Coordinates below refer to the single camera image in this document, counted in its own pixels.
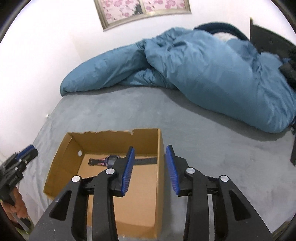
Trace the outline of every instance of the cardboard box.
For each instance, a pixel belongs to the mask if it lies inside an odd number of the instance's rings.
[[[90,158],[124,157],[130,146],[135,148],[136,158],[157,157],[157,164],[134,166],[126,196],[114,197],[117,232],[128,237],[157,238],[162,226],[164,186],[164,147],[160,129],[67,133],[52,162],[44,193],[54,199],[73,176],[98,175],[106,167],[89,166]],[[92,220],[92,202],[90,196],[88,225]]]

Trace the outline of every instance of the metal bolt head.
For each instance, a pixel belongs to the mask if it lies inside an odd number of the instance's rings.
[[[111,175],[111,174],[113,174],[115,172],[115,170],[113,169],[113,168],[108,168],[107,170],[106,170],[106,173],[108,174],[108,175]]]
[[[72,182],[74,182],[74,183],[80,182],[80,180],[81,180],[81,177],[80,176],[74,176],[74,177],[72,177]]]
[[[192,167],[189,167],[189,168],[186,169],[186,172],[189,173],[189,174],[193,174],[193,173],[195,173],[195,169],[192,168]]]
[[[227,176],[221,176],[220,179],[221,179],[222,182],[228,182],[229,181],[229,177],[227,177]]]

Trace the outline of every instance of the watch strap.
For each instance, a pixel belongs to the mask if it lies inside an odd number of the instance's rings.
[[[157,164],[157,157],[135,159],[134,165]]]
[[[105,165],[105,161],[106,159],[102,158],[102,159],[93,159],[93,158],[90,158],[89,159],[89,165],[92,167],[92,166],[104,166]]]

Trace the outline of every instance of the gray bed sheet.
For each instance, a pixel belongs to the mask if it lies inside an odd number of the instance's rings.
[[[164,145],[173,145],[175,153],[186,158],[190,166],[212,177],[228,175],[270,231],[296,212],[296,168],[289,161],[294,137],[290,130],[264,133],[202,109],[179,91],[114,86],[66,95],[40,130],[34,141],[39,156],[28,165],[20,184],[33,222],[50,204],[43,187],[67,132],[135,128],[160,128]],[[175,196],[166,171],[163,233],[159,240],[182,240],[186,202],[186,198]],[[210,217],[213,230],[212,209]]]

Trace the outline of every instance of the human hand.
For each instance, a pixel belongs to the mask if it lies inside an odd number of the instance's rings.
[[[28,217],[28,211],[26,208],[26,204],[22,200],[22,195],[19,193],[18,189],[15,187],[12,191],[12,194],[15,197],[15,206],[12,206],[6,202],[1,202],[5,213],[7,214],[8,218],[17,223],[15,218],[12,216],[12,213],[16,213],[18,218],[26,218]]]

